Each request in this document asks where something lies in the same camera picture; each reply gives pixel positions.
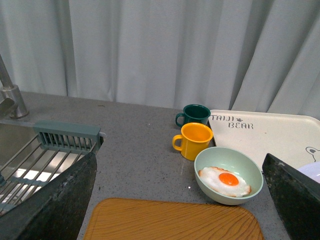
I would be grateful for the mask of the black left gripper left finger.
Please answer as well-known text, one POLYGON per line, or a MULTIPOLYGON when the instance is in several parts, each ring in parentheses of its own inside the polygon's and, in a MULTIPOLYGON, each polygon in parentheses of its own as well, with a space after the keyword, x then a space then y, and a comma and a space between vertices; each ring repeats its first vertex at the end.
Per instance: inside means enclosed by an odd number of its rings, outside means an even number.
POLYGON ((82 227, 97 172, 86 154, 30 198, 0 218, 2 240, 75 240, 82 227))

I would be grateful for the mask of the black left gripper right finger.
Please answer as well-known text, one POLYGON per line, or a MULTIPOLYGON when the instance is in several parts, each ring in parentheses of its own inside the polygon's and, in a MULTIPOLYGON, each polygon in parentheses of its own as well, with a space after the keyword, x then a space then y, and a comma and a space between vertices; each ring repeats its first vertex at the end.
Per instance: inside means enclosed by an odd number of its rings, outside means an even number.
POLYGON ((320 238, 320 184, 267 153, 262 171, 277 213, 292 240, 320 238))

